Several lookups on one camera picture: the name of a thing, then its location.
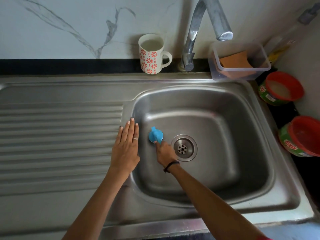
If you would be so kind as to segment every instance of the person's left hand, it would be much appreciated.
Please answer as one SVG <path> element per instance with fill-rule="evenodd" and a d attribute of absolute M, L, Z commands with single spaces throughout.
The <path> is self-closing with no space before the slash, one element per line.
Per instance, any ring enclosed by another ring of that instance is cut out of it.
<path fill-rule="evenodd" d="M 138 156 L 138 138 L 139 126 L 138 124 L 134 124 L 134 118 L 131 118 L 124 128 L 122 126 L 119 128 L 112 148 L 109 170 L 124 173 L 126 177 L 130 175 L 140 161 L 140 157 Z"/>

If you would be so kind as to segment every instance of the person's left arm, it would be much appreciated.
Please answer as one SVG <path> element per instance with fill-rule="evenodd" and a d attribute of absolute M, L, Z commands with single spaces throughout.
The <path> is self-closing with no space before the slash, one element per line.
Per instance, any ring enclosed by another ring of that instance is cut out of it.
<path fill-rule="evenodd" d="M 115 196 L 140 161 L 138 137 L 139 127 L 134 124 L 134 119 L 128 121 L 124 128 L 120 127 L 106 177 L 62 240 L 98 239 Z"/>

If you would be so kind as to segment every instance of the forearm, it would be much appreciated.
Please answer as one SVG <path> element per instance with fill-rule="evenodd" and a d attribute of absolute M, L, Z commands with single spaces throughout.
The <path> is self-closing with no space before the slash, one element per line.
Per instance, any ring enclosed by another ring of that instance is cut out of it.
<path fill-rule="evenodd" d="M 126 175 L 109 169 L 106 177 L 70 226 L 63 240 L 96 240 Z"/>
<path fill-rule="evenodd" d="M 256 240 L 264 236 L 253 224 L 178 164 L 169 168 L 217 240 Z"/>

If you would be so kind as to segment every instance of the white marble backsplash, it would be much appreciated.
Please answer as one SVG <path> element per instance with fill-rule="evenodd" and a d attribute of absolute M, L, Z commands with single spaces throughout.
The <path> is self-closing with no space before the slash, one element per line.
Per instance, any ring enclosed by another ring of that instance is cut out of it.
<path fill-rule="evenodd" d="M 220 0 L 235 39 L 265 42 L 316 0 Z M 198 0 L 0 0 L 0 59 L 138 58 L 156 33 L 181 56 Z M 194 45 L 206 58 L 215 34 L 205 13 Z"/>

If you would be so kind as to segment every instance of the blue scrub brush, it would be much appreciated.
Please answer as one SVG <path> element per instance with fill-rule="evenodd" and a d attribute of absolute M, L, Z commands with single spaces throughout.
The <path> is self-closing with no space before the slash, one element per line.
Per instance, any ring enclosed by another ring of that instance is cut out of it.
<path fill-rule="evenodd" d="M 154 143 L 155 141 L 159 142 L 161 144 L 161 141 L 163 139 L 163 133 L 161 130 L 156 129 L 154 126 L 151 127 L 151 131 L 149 133 L 149 140 Z"/>

